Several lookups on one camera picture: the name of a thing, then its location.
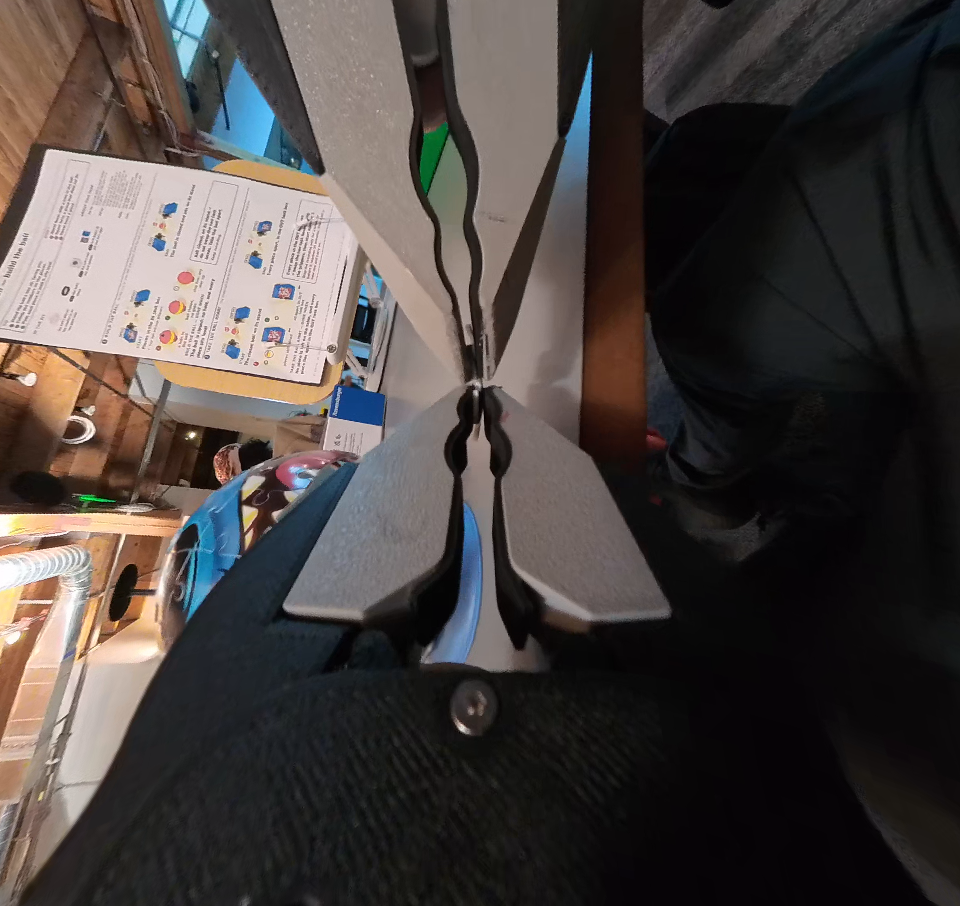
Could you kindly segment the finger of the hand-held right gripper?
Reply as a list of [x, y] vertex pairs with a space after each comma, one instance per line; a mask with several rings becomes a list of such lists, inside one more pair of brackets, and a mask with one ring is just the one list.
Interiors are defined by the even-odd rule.
[[494, 380], [520, 312], [591, 54], [594, 0], [437, 0], [446, 114], [466, 176], [469, 331]]
[[320, 178], [424, 344], [471, 379], [462, 311], [420, 176], [423, 109], [408, 0], [270, 0]]

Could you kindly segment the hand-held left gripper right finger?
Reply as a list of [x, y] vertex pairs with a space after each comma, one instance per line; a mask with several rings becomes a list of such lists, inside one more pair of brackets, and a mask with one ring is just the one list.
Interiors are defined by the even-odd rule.
[[546, 632], [673, 614], [594, 460], [499, 387], [482, 391], [497, 608], [522, 649]]

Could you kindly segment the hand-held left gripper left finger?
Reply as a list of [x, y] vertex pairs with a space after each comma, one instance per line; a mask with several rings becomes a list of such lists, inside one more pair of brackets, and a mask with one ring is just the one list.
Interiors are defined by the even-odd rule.
[[283, 602], [291, 618], [426, 648], [453, 612], [472, 434], [457, 387], [363, 456]]

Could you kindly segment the blue puzzle ball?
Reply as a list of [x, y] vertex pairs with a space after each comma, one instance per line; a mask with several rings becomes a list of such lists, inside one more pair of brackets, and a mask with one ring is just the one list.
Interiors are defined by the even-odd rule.
[[278, 456], [212, 492], [184, 521], [164, 556], [155, 600], [160, 648], [174, 645], [214, 586], [308, 490], [357, 461], [323, 450]]

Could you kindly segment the blue puzzle piece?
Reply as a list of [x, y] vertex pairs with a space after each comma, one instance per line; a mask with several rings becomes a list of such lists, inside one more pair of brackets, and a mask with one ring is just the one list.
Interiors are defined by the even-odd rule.
[[468, 397], [471, 435], [477, 438], [485, 418], [487, 373], [489, 371], [489, 337], [483, 325], [478, 328], [478, 331], [473, 332], [471, 349], [470, 375], [465, 383], [464, 391]]

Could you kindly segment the printed cardboard puzzle box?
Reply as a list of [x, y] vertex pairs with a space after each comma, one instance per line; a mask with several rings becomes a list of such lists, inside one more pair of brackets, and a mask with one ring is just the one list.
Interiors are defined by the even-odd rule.
[[365, 456], [383, 439], [386, 409], [387, 398], [380, 392], [336, 386], [320, 448], [355, 458]]

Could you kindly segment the person's right hand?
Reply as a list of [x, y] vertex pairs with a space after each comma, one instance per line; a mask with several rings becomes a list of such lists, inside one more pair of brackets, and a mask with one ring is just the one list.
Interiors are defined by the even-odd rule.
[[441, 61], [436, 58], [428, 65], [414, 68], [414, 80], [422, 130], [425, 134], [434, 132], [448, 121]]

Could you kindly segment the green plastic bin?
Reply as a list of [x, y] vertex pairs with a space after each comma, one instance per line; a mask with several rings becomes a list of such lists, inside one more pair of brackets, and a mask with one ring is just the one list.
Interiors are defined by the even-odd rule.
[[449, 135], [450, 129], [446, 122], [431, 131], [423, 132], [418, 159], [418, 175], [425, 194], [429, 194], [431, 190]]

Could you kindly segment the wooden framed instruction board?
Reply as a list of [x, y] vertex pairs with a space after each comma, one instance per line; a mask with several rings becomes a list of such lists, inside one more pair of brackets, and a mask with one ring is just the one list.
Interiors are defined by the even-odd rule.
[[167, 363], [296, 406], [339, 382], [362, 266], [307, 189], [46, 144], [2, 219], [2, 342]]

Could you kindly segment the person's black shirt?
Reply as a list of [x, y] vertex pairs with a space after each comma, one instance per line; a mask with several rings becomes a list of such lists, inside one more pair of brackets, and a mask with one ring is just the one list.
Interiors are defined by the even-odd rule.
[[870, 804], [958, 885], [959, 7], [792, 105], [672, 120], [646, 161], [675, 508], [746, 560]]

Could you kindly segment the silver flexible duct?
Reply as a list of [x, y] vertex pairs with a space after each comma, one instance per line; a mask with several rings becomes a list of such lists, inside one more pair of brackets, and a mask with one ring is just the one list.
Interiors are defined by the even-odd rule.
[[2, 558], [6, 591], [42, 580], [56, 581], [54, 598], [42, 621], [25, 671], [39, 670], [37, 693], [16, 694], [39, 710], [35, 731], [2, 733], [1, 866], [2, 890], [22, 870], [31, 845], [30, 827], [52, 764], [55, 729], [78, 654], [78, 640], [90, 597], [93, 562], [78, 545]]

